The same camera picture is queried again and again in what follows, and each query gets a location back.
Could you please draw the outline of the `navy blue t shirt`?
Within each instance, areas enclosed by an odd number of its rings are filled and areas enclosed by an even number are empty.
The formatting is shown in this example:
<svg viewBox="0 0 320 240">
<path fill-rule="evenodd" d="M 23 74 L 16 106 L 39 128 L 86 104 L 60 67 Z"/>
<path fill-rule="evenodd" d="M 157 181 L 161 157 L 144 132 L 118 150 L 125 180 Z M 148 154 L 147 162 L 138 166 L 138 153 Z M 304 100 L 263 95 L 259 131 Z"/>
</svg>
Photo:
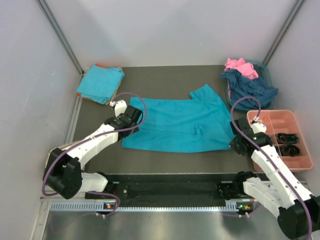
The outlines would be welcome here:
<svg viewBox="0 0 320 240">
<path fill-rule="evenodd" d="M 269 86 L 262 78 L 249 79 L 236 69 L 229 69 L 220 74 L 227 80 L 227 90 L 230 91 L 230 103 L 233 105 L 243 97 L 254 97 L 259 101 L 262 109 L 267 109 L 278 95 L 279 90 Z"/>
</svg>

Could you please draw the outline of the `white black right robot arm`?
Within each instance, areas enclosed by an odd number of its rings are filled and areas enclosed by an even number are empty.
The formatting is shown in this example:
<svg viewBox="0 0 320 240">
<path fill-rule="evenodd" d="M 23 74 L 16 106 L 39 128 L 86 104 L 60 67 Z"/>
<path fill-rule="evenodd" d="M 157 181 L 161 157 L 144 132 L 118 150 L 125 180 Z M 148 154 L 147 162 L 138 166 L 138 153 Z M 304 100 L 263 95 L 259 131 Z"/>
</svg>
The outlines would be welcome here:
<svg viewBox="0 0 320 240">
<path fill-rule="evenodd" d="M 230 125 L 234 134 L 230 147 L 240 155 L 248 155 L 272 185 L 268 187 L 253 172 L 240 172 L 234 180 L 234 194 L 256 199 L 276 218 L 287 238 L 311 239 L 312 233 L 320 229 L 320 198 L 285 165 L 265 125 L 258 121 L 249 124 L 246 118 L 232 120 Z"/>
</svg>

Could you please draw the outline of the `aluminium frame rail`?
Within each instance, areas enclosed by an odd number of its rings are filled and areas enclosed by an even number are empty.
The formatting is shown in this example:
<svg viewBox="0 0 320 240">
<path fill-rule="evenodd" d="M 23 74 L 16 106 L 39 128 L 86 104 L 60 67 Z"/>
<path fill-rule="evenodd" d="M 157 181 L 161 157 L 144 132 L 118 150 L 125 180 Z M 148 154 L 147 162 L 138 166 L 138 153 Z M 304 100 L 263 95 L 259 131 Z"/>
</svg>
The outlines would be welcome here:
<svg viewBox="0 0 320 240">
<path fill-rule="evenodd" d="M 42 13 L 44 14 L 45 18 L 49 22 L 50 26 L 52 27 L 56 37 L 58 38 L 59 42 L 61 43 L 63 49 L 65 50 L 66 54 L 68 55 L 69 59 L 71 60 L 72 64 L 78 71 L 78 73 L 83 76 L 85 71 L 81 67 L 80 62 L 78 61 L 69 41 L 67 40 L 62 28 L 60 27 L 56 17 L 54 16 L 50 6 L 45 0 L 35 0 L 38 4 L 39 8 L 41 9 Z"/>
</svg>

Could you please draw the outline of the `beige cloth bag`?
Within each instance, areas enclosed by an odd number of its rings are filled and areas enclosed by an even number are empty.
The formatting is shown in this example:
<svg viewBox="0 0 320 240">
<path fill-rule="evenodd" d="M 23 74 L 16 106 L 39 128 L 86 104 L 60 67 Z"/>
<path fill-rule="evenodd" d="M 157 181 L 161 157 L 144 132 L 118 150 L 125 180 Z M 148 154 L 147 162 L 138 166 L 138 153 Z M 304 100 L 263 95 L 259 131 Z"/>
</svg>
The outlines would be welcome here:
<svg viewBox="0 0 320 240">
<path fill-rule="evenodd" d="M 46 163 L 45 163 L 45 172 L 49 169 L 49 167 L 52 165 L 52 163 L 56 160 L 56 158 L 65 150 L 69 149 L 70 147 L 76 145 L 79 143 L 79 141 L 74 141 L 68 144 L 63 144 L 57 147 L 54 147 L 48 152 Z M 55 164 L 55 168 L 62 169 L 67 166 L 67 163 L 72 159 L 73 157 L 68 156 L 66 153 L 62 156 L 62 158 Z"/>
</svg>

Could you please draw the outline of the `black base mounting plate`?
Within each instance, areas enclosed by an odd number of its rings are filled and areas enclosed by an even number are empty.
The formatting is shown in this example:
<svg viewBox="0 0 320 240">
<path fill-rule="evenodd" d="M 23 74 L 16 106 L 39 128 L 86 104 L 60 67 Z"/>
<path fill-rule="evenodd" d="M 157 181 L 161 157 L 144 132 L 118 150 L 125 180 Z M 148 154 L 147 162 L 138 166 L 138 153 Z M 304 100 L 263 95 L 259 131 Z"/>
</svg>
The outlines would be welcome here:
<svg viewBox="0 0 320 240">
<path fill-rule="evenodd" d="M 233 183 L 234 173 L 108 174 L 106 193 L 123 208 L 224 207 L 228 200 L 250 201 Z"/>
</svg>

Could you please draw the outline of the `pink t shirt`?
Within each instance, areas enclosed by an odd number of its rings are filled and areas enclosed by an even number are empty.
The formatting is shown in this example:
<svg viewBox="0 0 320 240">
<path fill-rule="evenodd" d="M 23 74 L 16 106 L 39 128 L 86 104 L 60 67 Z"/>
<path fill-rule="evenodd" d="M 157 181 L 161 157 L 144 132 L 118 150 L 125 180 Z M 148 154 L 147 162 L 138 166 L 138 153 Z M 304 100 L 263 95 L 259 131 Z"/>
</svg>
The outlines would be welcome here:
<svg viewBox="0 0 320 240">
<path fill-rule="evenodd" d="M 246 62 L 242 57 L 239 59 L 228 58 L 224 66 L 225 71 L 235 69 L 239 71 L 244 77 L 251 80 L 257 79 L 259 77 L 257 71 L 254 68 L 254 65 L 250 62 Z"/>
</svg>

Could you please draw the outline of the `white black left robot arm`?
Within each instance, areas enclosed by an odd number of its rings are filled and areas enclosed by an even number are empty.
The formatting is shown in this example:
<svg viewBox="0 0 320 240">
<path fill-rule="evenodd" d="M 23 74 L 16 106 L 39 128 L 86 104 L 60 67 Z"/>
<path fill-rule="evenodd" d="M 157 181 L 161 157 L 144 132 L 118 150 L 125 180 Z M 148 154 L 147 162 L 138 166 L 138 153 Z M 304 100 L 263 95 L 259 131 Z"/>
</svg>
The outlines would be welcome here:
<svg viewBox="0 0 320 240">
<path fill-rule="evenodd" d="M 85 165 L 102 150 L 137 132 L 144 119 L 142 110 L 125 105 L 114 110 L 92 134 L 80 141 L 52 149 L 47 157 L 43 187 L 50 187 L 52 195 L 71 199 L 78 193 L 97 193 L 109 198 L 114 187 L 103 173 L 83 172 Z"/>
</svg>

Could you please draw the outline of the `pink compartment tray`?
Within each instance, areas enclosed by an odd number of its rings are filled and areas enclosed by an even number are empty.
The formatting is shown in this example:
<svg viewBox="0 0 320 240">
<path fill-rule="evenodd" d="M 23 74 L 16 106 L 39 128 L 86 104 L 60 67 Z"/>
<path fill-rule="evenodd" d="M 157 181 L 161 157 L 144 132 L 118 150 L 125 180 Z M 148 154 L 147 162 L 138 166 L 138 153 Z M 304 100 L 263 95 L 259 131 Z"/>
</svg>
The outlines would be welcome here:
<svg viewBox="0 0 320 240">
<path fill-rule="evenodd" d="M 292 172 L 313 168 L 313 161 L 295 114 L 290 110 L 262 110 L 259 121 L 266 127 L 277 153 Z"/>
</svg>

